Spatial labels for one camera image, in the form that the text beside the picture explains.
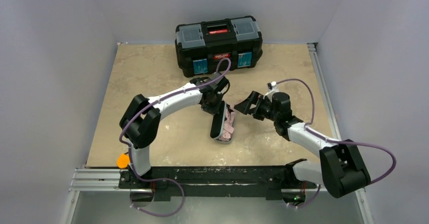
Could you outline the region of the pink and black folding umbrella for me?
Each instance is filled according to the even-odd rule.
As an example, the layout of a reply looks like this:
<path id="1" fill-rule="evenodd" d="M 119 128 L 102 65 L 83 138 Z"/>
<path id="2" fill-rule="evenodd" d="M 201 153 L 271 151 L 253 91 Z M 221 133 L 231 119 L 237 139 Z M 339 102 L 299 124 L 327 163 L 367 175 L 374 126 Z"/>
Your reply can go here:
<path id="1" fill-rule="evenodd" d="M 235 112 L 227 105 L 225 110 L 224 125 L 221 136 L 218 138 L 220 142 L 228 143 L 232 140 L 234 133 Z"/>

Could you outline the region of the grey umbrella case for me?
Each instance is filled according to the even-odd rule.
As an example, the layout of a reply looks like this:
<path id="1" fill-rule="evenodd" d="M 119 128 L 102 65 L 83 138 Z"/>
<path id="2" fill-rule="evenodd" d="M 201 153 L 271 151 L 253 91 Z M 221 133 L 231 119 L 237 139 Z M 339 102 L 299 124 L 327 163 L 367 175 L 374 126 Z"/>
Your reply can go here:
<path id="1" fill-rule="evenodd" d="M 220 110 L 218 113 L 216 113 L 213 116 L 213 120 L 212 120 L 212 124 L 211 124 L 211 129 L 210 129 L 210 137 L 215 140 L 218 143 L 222 143 L 222 144 L 229 144 L 232 142 L 232 140 L 228 143 L 223 143 L 220 142 L 218 140 L 218 138 L 221 136 L 222 131 L 223 131 L 223 125 L 224 125 L 224 117 L 225 117 L 225 110 L 227 107 L 227 103 L 225 103 L 224 101 L 221 102 L 220 105 Z"/>

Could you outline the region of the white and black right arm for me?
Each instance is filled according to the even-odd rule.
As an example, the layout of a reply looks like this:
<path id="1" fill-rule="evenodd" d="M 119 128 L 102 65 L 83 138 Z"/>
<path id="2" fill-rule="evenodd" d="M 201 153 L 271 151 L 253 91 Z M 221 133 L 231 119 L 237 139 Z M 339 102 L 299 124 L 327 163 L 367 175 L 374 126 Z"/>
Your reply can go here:
<path id="1" fill-rule="evenodd" d="M 334 198 L 340 198 L 371 183 L 362 155 L 352 141 L 340 142 L 317 131 L 296 117 L 287 93 L 270 96 L 253 91 L 234 109 L 257 120 L 271 120 L 276 133 L 298 144 L 316 157 L 319 163 L 303 161 L 292 167 L 299 181 L 322 185 Z"/>

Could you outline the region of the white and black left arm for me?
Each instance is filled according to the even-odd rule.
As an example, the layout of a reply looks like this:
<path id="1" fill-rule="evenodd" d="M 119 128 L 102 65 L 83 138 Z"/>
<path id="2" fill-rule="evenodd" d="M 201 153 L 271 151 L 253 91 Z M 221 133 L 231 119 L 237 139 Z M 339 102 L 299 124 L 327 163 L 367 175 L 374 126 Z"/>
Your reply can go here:
<path id="1" fill-rule="evenodd" d="M 230 82 L 219 73 L 212 77 L 197 77 L 179 89 L 146 98 L 136 95 L 130 102 L 119 126 L 121 143 L 128 146 L 127 168 L 135 178 L 148 182 L 151 170 L 150 144 L 155 140 L 161 120 L 184 108 L 200 105 L 212 115 L 210 138 L 228 144 L 234 132 L 235 113 L 223 97 Z"/>

